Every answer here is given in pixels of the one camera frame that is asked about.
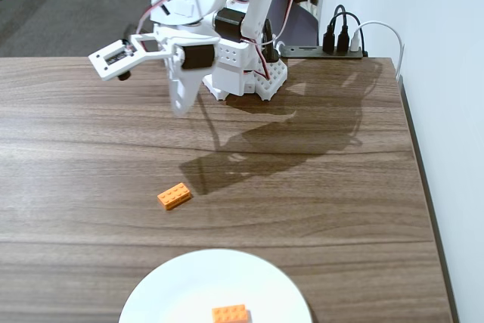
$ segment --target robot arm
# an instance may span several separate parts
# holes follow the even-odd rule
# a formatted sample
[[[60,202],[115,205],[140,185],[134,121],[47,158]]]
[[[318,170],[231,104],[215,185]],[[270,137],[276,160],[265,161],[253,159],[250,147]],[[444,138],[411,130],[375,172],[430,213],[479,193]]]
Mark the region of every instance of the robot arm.
[[[151,4],[153,6],[147,14],[154,22],[152,33],[130,36],[129,40],[114,42],[89,56],[100,77],[103,80],[117,76],[126,79],[129,71],[140,63],[163,59],[170,79],[172,109],[179,116],[195,102],[202,79],[204,82],[211,76],[218,79],[218,68],[231,68],[239,76],[234,79],[234,84],[239,85],[235,87],[238,90],[235,93],[239,95],[240,89],[244,88],[240,86],[244,83],[244,70],[256,69],[254,52],[248,51],[254,46],[242,42],[242,37],[260,40],[271,0],[248,0],[247,4],[239,5],[237,11],[238,5],[232,0],[151,0]],[[215,19],[219,12],[225,10],[226,13],[229,8],[242,14],[235,24],[224,18],[228,22],[226,26],[232,27],[229,31],[238,38],[227,41],[238,43],[233,45],[234,49],[240,50],[243,57],[237,57],[237,60],[220,54],[220,26],[217,27]],[[143,42],[148,40],[157,41],[159,51],[146,51]]]

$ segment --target white plate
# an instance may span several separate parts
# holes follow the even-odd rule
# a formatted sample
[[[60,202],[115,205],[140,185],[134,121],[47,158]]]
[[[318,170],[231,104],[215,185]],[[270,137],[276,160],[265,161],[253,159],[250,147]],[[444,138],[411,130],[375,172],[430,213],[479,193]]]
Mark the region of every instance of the white plate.
[[[212,323],[212,308],[245,304],[252,323],[311,323],[294,283],[269,262],[235,250],[201,250],[154,269],[119,323]]]

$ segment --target orange lego brick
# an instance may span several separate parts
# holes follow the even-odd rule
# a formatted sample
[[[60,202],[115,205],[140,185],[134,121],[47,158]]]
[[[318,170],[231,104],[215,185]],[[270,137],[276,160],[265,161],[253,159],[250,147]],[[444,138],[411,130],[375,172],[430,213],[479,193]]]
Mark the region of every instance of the orange lego brick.
[[[213,323],[248,323],[249,315],[244,304],[212,309]]]
[[[179,183],[158,195],[158,201],[165,207],[165,210],[172,210],[190,198],[190,190],[183,183]]]

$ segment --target wooden table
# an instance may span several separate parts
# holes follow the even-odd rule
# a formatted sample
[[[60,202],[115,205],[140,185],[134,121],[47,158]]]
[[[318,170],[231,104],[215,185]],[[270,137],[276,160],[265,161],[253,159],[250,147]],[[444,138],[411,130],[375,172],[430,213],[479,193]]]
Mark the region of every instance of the wooden table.
[[[273,262],[318,323],[451,320],[390,60],[291,61],[272,101],[202,87],[181,119],[160,63],[0,74],[0,321],[115,322],[152,269],[211,247]],[[166,212],[179,182],[194,198]]]

